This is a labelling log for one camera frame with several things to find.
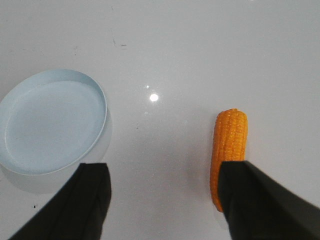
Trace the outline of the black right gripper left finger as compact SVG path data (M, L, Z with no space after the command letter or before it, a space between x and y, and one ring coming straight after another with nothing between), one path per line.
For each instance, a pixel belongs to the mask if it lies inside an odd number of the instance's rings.
M112 198L105 163L81 163L13 240L99 240Z

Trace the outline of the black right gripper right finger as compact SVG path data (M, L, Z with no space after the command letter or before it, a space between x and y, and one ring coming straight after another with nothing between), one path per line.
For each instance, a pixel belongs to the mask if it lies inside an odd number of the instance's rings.
M320 209L248 161L225 161L218 196L233 240L318 240Z

